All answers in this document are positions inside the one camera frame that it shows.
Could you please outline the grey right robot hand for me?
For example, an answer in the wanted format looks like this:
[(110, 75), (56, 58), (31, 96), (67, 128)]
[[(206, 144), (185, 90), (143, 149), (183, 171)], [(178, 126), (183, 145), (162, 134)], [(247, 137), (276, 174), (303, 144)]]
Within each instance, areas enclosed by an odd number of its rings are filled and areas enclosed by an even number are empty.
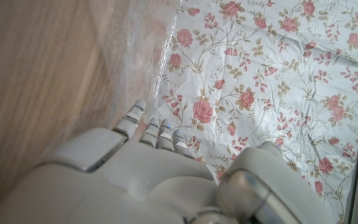
[(144, 107), (46, 154), (1, 202), (0, 223), (331, 221), (272, 142), (246, 148), (216, 179), (166, 120), (151, 119), (134, 139)]

